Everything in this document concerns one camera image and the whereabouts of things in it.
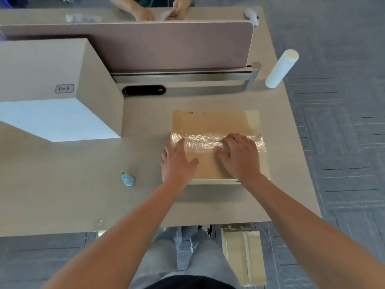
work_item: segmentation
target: person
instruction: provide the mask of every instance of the person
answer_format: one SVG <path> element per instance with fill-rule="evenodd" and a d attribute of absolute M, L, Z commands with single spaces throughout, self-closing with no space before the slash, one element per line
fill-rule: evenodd
<path fill-rule="evenodd" d="M 148 7 L 173 7 L 167 20 L 183 20 L 193 0 L 110 0 L 119 9 L 132 14 L 136 21 L 154 21 L 155 15 Z"/>
<path fill-rule="evenodd" d="M 377 289 L 385 286 L 385 267 L 365 248 L 261 174 L 254 141 L 240 134 L 223 139 L 215 152 L 231 175 L 266 210 L 283 240 L 320 288 Z M 163 184 L 44 285 L 67 288 L 238 288 L 221 249 L 200 229 L 191 237 L 193 253 L 185 272 L 177 272 L 176 235 L 168 228 L 152 239 L 177 196 L 193 179 L 198 160 L 188 162 L 184 139 L 162 152 Z"/>

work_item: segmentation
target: dark green shirt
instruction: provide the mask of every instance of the dark green shirt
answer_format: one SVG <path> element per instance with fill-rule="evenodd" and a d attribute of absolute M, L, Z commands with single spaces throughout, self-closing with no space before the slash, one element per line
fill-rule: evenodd
<path fill-rule="evenodd" d="M 172 7 L 175 0 L 134 0 L 143 7 Z"/>

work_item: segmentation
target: white bottle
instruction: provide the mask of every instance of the white bottle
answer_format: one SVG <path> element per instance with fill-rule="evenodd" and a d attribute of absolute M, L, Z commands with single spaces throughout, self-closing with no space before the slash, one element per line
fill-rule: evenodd
<path fill-rule="evenodd" d="M 269 88 L 277 87 L 299 57 L 300 55 L 297 51 L 286 50 L 267 77 L 265 81 L 266 86 Z"/>
<path fill-rule="evenodd" d="M 255 13 L 255 11 L 253 11 L 253 9 L 251 8 L 247 8 L 244 12 L 245 16 L 247 18 L 250 19 L 251 23 L 254 25 L 254 26 L 258 26 L 259 25 L 259 21 L 258 21 L 258 15 L 257 13 Z"/>

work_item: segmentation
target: table surface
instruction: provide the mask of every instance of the table surface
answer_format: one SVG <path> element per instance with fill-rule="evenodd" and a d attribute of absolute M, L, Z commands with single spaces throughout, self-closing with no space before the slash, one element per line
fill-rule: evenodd
<path fill-rule="evenodd" d="M 239 20 L 244 9 L 195 7 L 187 18 Z M 277 58 L 262 7 L 254 10 L 259 26 L 248 63 L 260 62 L 262 68 L 248 92 L 228 93 L 240 83 L 234 81 L 167 83 L 166 97 L 125 99 L 122 139 L 51 143 L 0 123 L 0 236 L 110 228 L 161 184 L 161 151 L 173 110 L 259 110 L 272 182 L 320 215 L 285 86 L 264 85 Z M 130 20 L 127 14 L 107 9 L 4 11 L 0 24 L 63 23 L 66 13 L 99 15 L 102 22 Z M 133 187 L 123 185 L 122 172 L 135 176 Z M 162 226 L 267 220 L 241 185 L 196 185 L 182 192 Z"/>

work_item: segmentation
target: handwritten label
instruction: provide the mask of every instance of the handwritten label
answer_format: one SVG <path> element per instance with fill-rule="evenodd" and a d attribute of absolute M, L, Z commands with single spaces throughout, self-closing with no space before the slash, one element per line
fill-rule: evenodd
<path fill-rule="evenodd" d="M 67 23 L 100 23 L 102 22 L 102 17 L 98 15 L 66 14 L 65 22 Z"/>
<path fill-rule="evenodd" d="M 71 93 L 74 92 L 74 84 L 60 84 L 56 85 L 55 93 Z"/>

